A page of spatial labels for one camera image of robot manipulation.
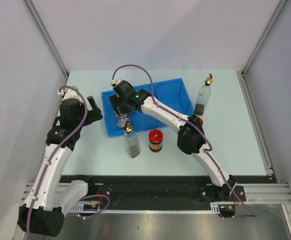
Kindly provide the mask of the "glass jar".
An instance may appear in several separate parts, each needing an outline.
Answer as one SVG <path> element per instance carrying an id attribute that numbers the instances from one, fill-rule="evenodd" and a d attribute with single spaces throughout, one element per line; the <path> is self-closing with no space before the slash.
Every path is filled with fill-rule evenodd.
<path id="1" fill-rule="evenodd" d="M 125 127 L 127 122 L 131 122 L 129 117 L 118 117 L 116 120 L 116 125 L 121 129 Z"/>
<path id="2" fill-rule="evenodd" d="M 120 111 L 121 111 L 121 115 L 115 115 L 114 114 L 116 119 L 117 118 L 129 117 L 130 120 L 131 120 L 131 114 L 130 114 L 129 110 L 125 106 L 121 105 L 120 106 Z"/>

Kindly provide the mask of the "glass bottle brown powder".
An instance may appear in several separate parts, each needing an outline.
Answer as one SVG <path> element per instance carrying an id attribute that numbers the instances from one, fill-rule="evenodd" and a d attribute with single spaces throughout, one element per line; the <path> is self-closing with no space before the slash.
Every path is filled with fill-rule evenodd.
<path id="1" fill-rule="evenodd" d="M 133 131 L 133 126 L 130 124 L 129 120 L 125 123 L 123 130 L 123 139 L 126 152 L 131 158 L 135 158 L 140 154 L 141 150 L 138 136 Z"/>

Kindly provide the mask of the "red-lid jar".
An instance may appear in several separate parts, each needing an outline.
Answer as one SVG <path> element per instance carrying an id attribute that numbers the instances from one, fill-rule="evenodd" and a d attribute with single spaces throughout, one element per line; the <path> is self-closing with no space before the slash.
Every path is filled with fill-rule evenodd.
<path id="1" fill-rule="evenodd" d="M 199 120 L 201 126 L 203 126 L 204 125 L 203 119 L 201 117 L 199 117 L 199 116 L 197 116 L 196 118 Z"/>
<path id="2" fill-rule="evenodd" d="M 152 152 L 159 152 L 163 147 L 164 135 L 159 129 L 153 129 L 148 134 L 149 149 Z"/>

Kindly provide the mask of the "glass bottle black base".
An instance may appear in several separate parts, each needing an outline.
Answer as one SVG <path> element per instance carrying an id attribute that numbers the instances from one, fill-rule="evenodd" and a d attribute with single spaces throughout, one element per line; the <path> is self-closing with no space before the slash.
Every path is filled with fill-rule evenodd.
<path id="1" fill-rule="evenodd" d="M 196 99 L 194 114 L 202 116 L 207 107 L 210 95 L 211 95 L 211 84 L 213 83 L 213 75 L 210 73 L 209 76 L 204 80 L 204 85 L 199 89 L 199 93 Z"/>

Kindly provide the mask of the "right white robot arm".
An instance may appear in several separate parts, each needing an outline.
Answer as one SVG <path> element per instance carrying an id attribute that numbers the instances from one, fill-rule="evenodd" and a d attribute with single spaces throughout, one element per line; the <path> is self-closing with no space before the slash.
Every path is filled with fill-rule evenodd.
<path id="1" fill-rule="evenodd" d="M 119 106 L 128 111 L 138 111 L 149 115 L 177 134 L 177 147 L 184 154 L 194 157 L 208 173 L 215 185 L 216 195 L 222 201 L 229 200 L 234 195 L 237 182 L 224 170 L 211 154 L 212 145 L 205 137 L 201 122 L 196 115 L 187 116 L 166 106 L 154 97 L 153 92 L 144 89 L 136 91 L 127 81 L 111 80 L 111 85 L 119 99 Z"/>

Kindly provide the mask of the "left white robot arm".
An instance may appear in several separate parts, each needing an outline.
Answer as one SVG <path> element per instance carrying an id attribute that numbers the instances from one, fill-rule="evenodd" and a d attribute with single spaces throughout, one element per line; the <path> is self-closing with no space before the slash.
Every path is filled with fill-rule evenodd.
<path id="1" fill-rule="evenodd" d="M 91 110 L 78 96 L 65 97 L 59 106 L 60 115 L 47 133 L 42 165 L 30 190 L 19 208 L 17 224 L 26 233 L 56 237 L 64 225 L 65 217 L 81 199 L 92 199 L 96 187 L 81 176 L 73 180 L 61 194 L 57 187 L 66 162 L 74 151 L 84 126 L 103 118 L 94 98 L 87 101 Z"/>

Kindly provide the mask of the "blue three-compartment plastic bin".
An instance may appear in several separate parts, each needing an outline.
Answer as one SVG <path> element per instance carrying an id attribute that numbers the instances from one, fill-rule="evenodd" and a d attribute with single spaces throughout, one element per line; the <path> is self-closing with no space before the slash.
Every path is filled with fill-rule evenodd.
<path id="1" fill-rule="evenodd" d="M 116 137 L 124 134 L 123 128 L 117 125 L 118 118 L 115 116 L 110 102 L 110 97 L 114 94 L 114 90 L 101 93 L 103 119 L 109 137 Z M 182 78 L 155 82 L 154 95 L 160 102 L 179 113 L 188 116 L 193 114 L 193 104 Z M 138 111 L 131 112 L 128 117 L 134 132 L 148 131 L 165 126 L 154 117 Z"/>

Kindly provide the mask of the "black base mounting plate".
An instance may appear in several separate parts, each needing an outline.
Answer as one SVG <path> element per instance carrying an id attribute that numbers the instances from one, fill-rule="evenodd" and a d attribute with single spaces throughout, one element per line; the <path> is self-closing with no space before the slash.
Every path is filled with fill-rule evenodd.
<path id="1" fill-rule="evenodd" d="M 63 175 L 60 183 L 73 180 L 87 182 L 89 195 L 108 196 L 101 205 L 114 211 L 200 211 L 246 201 L 243 186 L 236 185 L 237 196 L 226 195 L 208 176 Z"/>

